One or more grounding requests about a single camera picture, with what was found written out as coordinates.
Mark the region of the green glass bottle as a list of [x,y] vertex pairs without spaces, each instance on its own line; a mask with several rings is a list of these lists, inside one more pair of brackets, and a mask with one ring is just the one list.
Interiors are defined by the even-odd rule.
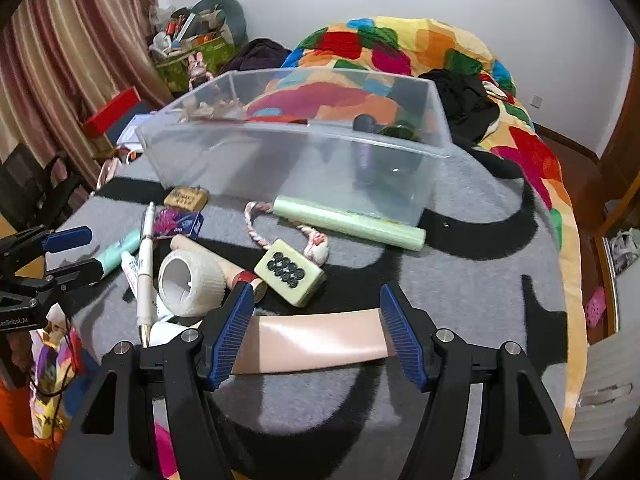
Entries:
[[[375,132],[390,139],[421,143],[416,128],[402,119],[390,125],[376,124]],[[375,189],[380,193],[413,195],[416,192],[414,177],[422,158],[421,153],[404,150],[398,145],[376,148],[372,155]]]

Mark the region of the white ointment tube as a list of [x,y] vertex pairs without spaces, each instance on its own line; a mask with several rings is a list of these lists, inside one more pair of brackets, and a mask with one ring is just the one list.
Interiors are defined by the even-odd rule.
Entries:
[[[120,254],[120,266],[124,271],[126,276],[126,280],[128,282],[129,288],[134,295],[134,298],[138,298],[137,295],[137,284],[138,284],[138,264],[137,259],[134,258],[130,252],[122,252]],[[168,322],[174,315],[167,309],[164,305],[162,298],[160,298],[160,294],[155,292],[154,296],[154,304],[156,310],[156,319],[158,322]]]

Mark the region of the red cigarette box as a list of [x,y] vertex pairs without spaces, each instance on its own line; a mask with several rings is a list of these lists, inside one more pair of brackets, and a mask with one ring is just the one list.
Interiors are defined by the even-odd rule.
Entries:
[[252,116],[244,118],[216,117],[213,115],[186,115],[187,122],[221,122],[222,124],[247,124],[248,122],[264,122],[265,124],[308,125],[305,118],[297,118],[288,115],[277,116]]

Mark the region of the light green roll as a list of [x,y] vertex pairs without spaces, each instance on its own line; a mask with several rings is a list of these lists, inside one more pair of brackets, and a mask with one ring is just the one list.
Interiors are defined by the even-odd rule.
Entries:
[[426,232],[388,220],[371,218],[341,209],[321,206],[308,200],[279,195],[272,204],[273,213],[286,220],[325,228],[337,233],[359,237],[370,242],[420,252]]

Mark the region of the braided rope toy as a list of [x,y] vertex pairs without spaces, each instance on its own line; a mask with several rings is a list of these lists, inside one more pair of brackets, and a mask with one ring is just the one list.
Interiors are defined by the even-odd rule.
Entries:
[[[254,200],[252,200],[244,207],[243,214],[247,235],[256,245],[262,248],[262,250],[268,250],[271,244],[269,240],[256,231],[254,220],[261,214],[272,213],[273,204],[270,203],[254,202]],[[324,266],[329,259],[329,237],[312,226],[306,226],[306,224],[294,223],[293,226],[307,237],[307,244],[303,249],[303,256],[317,266]]]

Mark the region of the black clothing pile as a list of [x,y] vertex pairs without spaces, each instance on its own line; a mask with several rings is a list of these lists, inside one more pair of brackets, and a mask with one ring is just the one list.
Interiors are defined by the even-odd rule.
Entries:
[[420,78],[434,82],[453,136],[477,144],[498,124],[499,107],[488,98],[480,76],[435,68]]

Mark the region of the blue purple packet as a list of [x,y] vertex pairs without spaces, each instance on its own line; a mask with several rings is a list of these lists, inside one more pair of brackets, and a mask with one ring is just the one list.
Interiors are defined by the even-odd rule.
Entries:
[[197,240],[203,223],[204,217],[198,211],[163,208],[155,213],[153,235],[157,240],[177,235]]

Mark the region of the purple spray bottle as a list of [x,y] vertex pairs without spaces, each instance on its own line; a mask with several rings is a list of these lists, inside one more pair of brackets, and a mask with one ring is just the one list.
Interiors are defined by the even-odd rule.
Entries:
[[[363,133],[378,134],[382,129],[375,118],[369,114],[360,114],[352,121],[352,130]],[[362,185],[370,185],[374,182],[374,155],[370,144],[354,142],[352,144],[352,159],[355,164],[356,181]]]

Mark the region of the blue notebook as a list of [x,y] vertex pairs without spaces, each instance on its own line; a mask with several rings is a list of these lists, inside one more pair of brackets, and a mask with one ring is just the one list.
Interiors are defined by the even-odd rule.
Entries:
[[137,134],[137,128],[139,128],[152,116],[153,116],[153,113],[135,114],[134,116],[132,116],[128,124],[125,126],[125,128],[122,129],[122,132],[118,136],[116,145],[123,146],[128,144],[139,144],[140,140]]

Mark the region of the teal tube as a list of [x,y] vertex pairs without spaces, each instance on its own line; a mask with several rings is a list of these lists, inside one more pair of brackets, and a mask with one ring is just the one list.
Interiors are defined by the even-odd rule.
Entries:
[[103,252],[96,256],[101,263],[102,276],[105,278],[122,263],[122,253],[129,252],[133,255],[140,246],[140,231],[132,230],[125,237],[111,244]]

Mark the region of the white tape roll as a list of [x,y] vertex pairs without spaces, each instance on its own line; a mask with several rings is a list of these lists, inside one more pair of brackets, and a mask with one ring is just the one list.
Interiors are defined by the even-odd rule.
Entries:
[[158,293],[173,315],[198,318],[222,305],[226,281],[213,258],[175,249],[160,265]]

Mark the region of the tan eraser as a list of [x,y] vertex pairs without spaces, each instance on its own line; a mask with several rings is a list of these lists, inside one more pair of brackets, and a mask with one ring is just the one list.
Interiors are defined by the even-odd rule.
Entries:
[[179,209],[182,211],[201,211],[208,203],[209,192],[205,188],[188,188],[187,186],[176,186],[164,198],[165,207]]

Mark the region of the mahjong tile block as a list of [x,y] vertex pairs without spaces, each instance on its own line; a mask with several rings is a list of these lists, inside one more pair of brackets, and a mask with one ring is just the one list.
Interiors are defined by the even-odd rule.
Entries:
[[326,274],[283,240],[276,240],[254,267],[261,278],[288,304],[306,306],[326,280]]

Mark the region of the pink cosmetic tube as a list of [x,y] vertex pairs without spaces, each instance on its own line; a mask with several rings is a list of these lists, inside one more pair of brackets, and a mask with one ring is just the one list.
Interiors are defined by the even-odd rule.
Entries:
[[381,311],[255,315],[232,373],[261,375],[323,370],[396,354]]

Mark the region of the white gold pen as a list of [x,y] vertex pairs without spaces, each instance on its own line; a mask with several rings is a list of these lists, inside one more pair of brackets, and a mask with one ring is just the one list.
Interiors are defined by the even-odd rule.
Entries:
[[146,207],[140,230],[137,279],[137,326],[143,348],[149,348],[151,328],[155,322],[153,254],[155,206]]

